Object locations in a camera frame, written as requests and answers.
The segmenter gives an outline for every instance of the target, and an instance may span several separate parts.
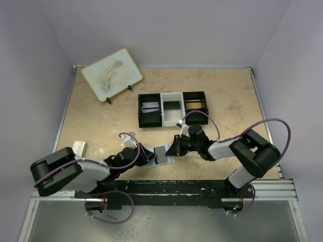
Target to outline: tabletop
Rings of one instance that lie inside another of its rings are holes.
[[[177,128],[140,129],[138,126],[138,94],[204,91],[209,115],[216,121],[221,138],[235,136],[262,114],[248,69],[141,69],[144,79],[111,99],[101,103],[78,72],[57,150],[72,147],[74,141],[85,141],[84,157],[105,159],[123,149],[118,134],[135,132],[146,148],[171,144]],[[203,126],[206,135],[217,138],[213,124]],[[269,140],[264,124],[254,128]],[[123,173],[121,180],[188,180],[226,179],[241,163],[235,157],[205,161],[196,152],[175,157],[175,163],[146,168],[134,167]],[[263,179],[279,179],[276,167]]]

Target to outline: black clamp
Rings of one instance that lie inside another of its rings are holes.
[[[105,99],[105,101],[111,104],[111,100],[108,97]]]

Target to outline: wooden table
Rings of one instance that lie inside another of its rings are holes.
[[[144,79],[112,98],[112,104],[100,103],[82,74],[78,72],[61,130],[57,149],[72,147],[75,140],[85,141],[85,157],[107,158],[123,149],[121,131],[133,131],[146,147],[171,144],[176,128],[140,129],[138,94],[204,91],[210,116],[217,122],[222,138],[241,133],[262,115],[248,69],[142,69]],[[210,139],[217,133],[211,122],[203,127]],[[268,139],[264,125],[254,128]],[[119,179],[226,179],[240,162],[235,158],[204,161],[196,152],[176,157],[175,163],[154,168],[134,167]],[[279,179],[274,167],[263,177]]]

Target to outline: metal frame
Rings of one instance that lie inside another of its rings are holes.
[[[68,104],[69,104],[69,100],[72,94],[72,90],[74,87],[74,83],[75,83],[75,79],[76,79],[76,74],[79,68],[81,68],[82,66],[74,66],[74,81],[73,81],[73,85],[71,87],[71,91],[69,94],[69,99],[67,101],[65,110],[64,110],[64,114],[62,117],[62,121],[60,123],[59,126],[59,130],[56,136],[56,140],[55,140],[55,144],[53,147],[53,152],[56,151],[57,148],[57,144],[59,141],[59,137],[62,131],[62,127],[63,127],[63,123],[64,123],[64,119],[65,119],[65,115],[67,112],[67,108],[68,108]],[[251,67],[247,67],[247,69],[250,72],[250,76],[252,79],[252,83],[254,85],[254,89],[256,92],[256,96],[258,99],[258,103],[259,103],[259,107],[261,110],[261,114],[262,117],[265,118],[265,114],[263,111],[263,107],[262,107],[262,103],[259,97],[259,92],[255,83],[255,79],[253,76],[253,69]],[[267,134],[269,136],[269,140],[272,143],[272,136],[269,130],[269,126],[267,123],[265,123],[265,128],[267,131]],[[308,241],[308,237],[307,237],[307,233],[305,230],[305,226],[302,220],[302,216],[300,213],[300,209],[298,207],[298,203],[297,203],[297,194],[296,194],[296,190],[295,190],[295,186],[294,186],[294,182],[292,180],[284,180],[283,175],[282,175],[282,170],[280,168],[280,165],[277,165],[277,169],[279,172],[279,176],[280,176],[280,180],[255,180],[252,182],[252,184],[254,185],[255,189],[256,189],[256,200],[258,201],[289,201],[289,205],[290,205],[290,209],[291,209],[291,213],[293,216],[293,220],[297,229],[297,233],[299,236],[299,239],[301,242],[307,242]],[[38,208],[38,204],[39,201],[85,201],[85,199],[76,199],[74,197],[75,191],[61,191],[58,193],[55,193],[51,196],[48,197],[40,197],[38,194],[38,191],[36,189],[33,190],[32,195],[31,195],[31,199],[30,199],[30,204],[29,204],[29,208],[27,211],[27,215],[24,221],[24,225],[19,237],[19,242],[28,242],[29,239],[29,235],[32,229],[32,225],[35,219],[35,215],[37,212],[37,208]],[[87,201],[100,201],[100,199],[86,199]],[[231,201],[236,201],[236,199],[222,199],[223,202],[231,202]]]

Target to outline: cable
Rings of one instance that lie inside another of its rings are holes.
[[[249,132],[252,128],[256,127],[257,125],[259,124],[262,124],[262,123],[265,123],[265,122],[269,122],[269,121],[279,121],[281,123],[283,123],[286,128],[287,128],[287,132],[288,132],[288,135],[287,135],[287,141],[286,141],[286,145],[285,145],[285,148],[281,154],[281,157],[279,158],[278,162],[283,158],[283,156],[285,155],[287,149],[288,149],[288,146],[289,146],[289,143],[291,142],[291,128],[289,127],[289,125],[282,119],[280,118],[276,118],[276,117],[272,117],[272,118],[267,118],[267,119],[264,119],[264,120],[261,120],[261,121],[258,121],[256,123],[254,123],[253,125],[251,125],[250,127],[248,127],[245,131],[243,131],[241,134],[235,136],[235,137],[231,137],[231,138],[227,138],[225,140],[219,140],[218,142],[219,143],[223,143],[223,142],[226,142],[226,141],[229,141],[229,140],[235,140],[241,136],[243,136],[244,134],[246,134],[247,132]]]
[[[191,115],[191,114],[192,114],[192,113],[194,113],[194,112],[201,113],[201,114],[203,114],[204,116],[208,117],[208,119],[209,119],[209,120],[211,120],[211,122],[214,124],[214,126],[215,126],[215,128],[217,129],[217,132],[218,132],[218,138],[216,139],[216,141],[217,141],[217,140],[219,140],[219,139],[220,139],[220,130],[219,130],[219,128],[218,128],[218,126],[217,126],[217,124],[215,123],[215,121],[214,121],[214,120],[213,120],[209,115],[207,115],[205,112],[202,112],[202,111],[199,111],[199,110],[193,110],[193,111],[190,111],[188,114],[186,114],[186,115],[182,118],[182,121],[185,121],[186,117],[187,117],[188,115]]]
[[[254,200],[255,200],[255,198],[256,198],[256,189],[254,188],[254,186],[253,186],[251,183],[249,183],[249,185],[251,186],[253,196],[252,196],[252,200],[251,200],[251,202],[249,203],[248,207],[246,207],[245,209],[243,209],[243,210],[242,210],[242,212],[240,212],[240,213],[236,213],[236,214],[234,214],[234,213],[229,213],[229,214],[231,214],[231,215],[233,215],[233,216],[240,216],[240,215],[242,215],[242,214],[246,213],[246,212],[251,208],[251,206],[252,206],[252,204],[253,204],[253,202],[254,202]]]
[[[104,193],[96,193],[96,194],[89,194],[89,193],[87,193],[87,194],[88,194],[88,195],[91,195],[91,196],[94,196],[94,197],[97,197],[97,196],[101,196],[101,195],[105,195],[105,194],[110,194],[110,193],[121,193],[121,194],[125,195],[127,198],[129,198],[129,200],[130,200],[130,202],[131,202],[131,206],[132,206],[132,208],[131,208],[131,213],[130,213],[130,215],[129,215],[127,218],[125,218],[124,220],[118,221],[118,222],[111,222],[111,221],[107,221],[107,220],[104,220],[104,219],[98,218],[98,217],[94,216],[93,214],[91,214],[91,213],[89,212],[89,210],[88,210],[88,209],[87,209],[87,207],[86,207],[86,203],[85,203],[85,204],[84,204],[84,207],[85,207],[85,212],[86,212],[86,214],[87,214],[87,215],[89,215],[90,217],[92,217],[92,218],[94,218],[94,219],[96,219],[96,220],[100,221],[100,222],[107,223],[107,224],[121,224],[121,223],[124,223],[124,222],[128,221],[128,220],[129,220],[129,218],[132,216],[133,211],[134,211],[134,209],[135,209],[135,204],[134,204],[134,202],[133,202],[132,198],[129,196],[129,194],[127,194],[127,193],[125,193],[125,192],[122,192],[122,191],[118,191],[118,190],[108,191],[108,192],[104,192]]]
[[[67,167],[67,166],[70,166],[74,163],[77,163],[77,162],[80,162],[80,161],[83,161],[83,162],[89,162],[89,163],[93,163],[93,164],[98,164],[104,168],[108,168],[108,169],[114,169],[114,170],[121,170],[121,169],[125,169],[125,168],[128,168],[129,166],[131,166],[133,163],[135,163],[135,161],[138,159],[139,157],[139,154],[140,154],[140,145],[139,145],[139,142],[138,140],[133,137],[132,135],[128,134],[128,133],[125,133],[125,132],[121,132],[119,133],[119,137],[121,135],[128,135],[130,136],[137,144],[137,155],[136,157],[134,158],[133,161],[131,161],[129,164],[127,165],[124,165],[124,166],[109,166],[109,165],[104,165],[104,164],[101,164],[100,162],[98,161],[95,161],[95,160],[88,160],[88,159],[78,159],[78,160],[72,160],[70,162],[67,162],[59,167],[57,167],[56,169],[52,170],[51,172],[49,172],[48,174],[46,174],[45,176],[43,176],[41,179],[39,179],[38,181],[35,182],[34,184],[34,188],[37,187],[40,183],[42,183],[43,181],[47,180],[48,178],[51,178],[53,175],[55,175],[57,172],[59,172],[61,169]]]

